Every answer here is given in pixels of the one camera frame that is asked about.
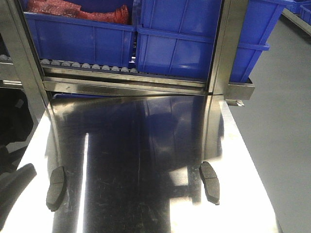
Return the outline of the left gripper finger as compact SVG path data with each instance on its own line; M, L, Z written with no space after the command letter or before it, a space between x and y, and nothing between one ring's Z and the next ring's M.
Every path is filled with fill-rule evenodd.
M7 218L15 202L35 176L35 167L29 163L0 179L1 218Z

